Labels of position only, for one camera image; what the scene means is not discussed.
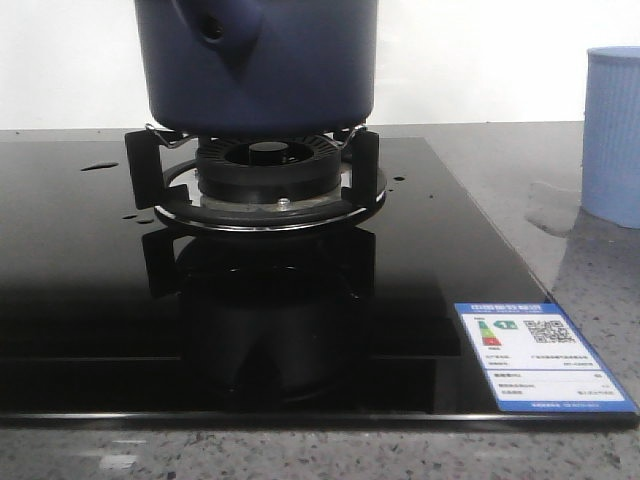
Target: blue cup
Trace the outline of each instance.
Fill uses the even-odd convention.
[[[587,53],[582,207],[640,228],[640,46]]]

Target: countertop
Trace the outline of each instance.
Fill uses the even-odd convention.
[[[640,230],[579,210],[582,124],[372,127],[423,137],[640,399]],[[0,141],[121,138],[4,131]],[[0,431],[7,479],[640,478],[640,435],[343,431]]]

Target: blue pot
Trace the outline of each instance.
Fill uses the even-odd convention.
[[[215,137],[322,133],[373,108],[377,0],[136,0],[151,112]]]

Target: gas burner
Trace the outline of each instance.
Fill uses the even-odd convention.
[[[279,204],[317,197],[340,184],[340,149],[324,136],[200,143],[198,187],[217,200]]]
[[[167,225],[205,231],[278,232],[358,223],[385,200],[378,135],[361,128],[335,137],[199,137],[195,159],[163,171],[160,145],[175,148],[189,137],[152,129],[128,133],[136,207],[155,207]]]

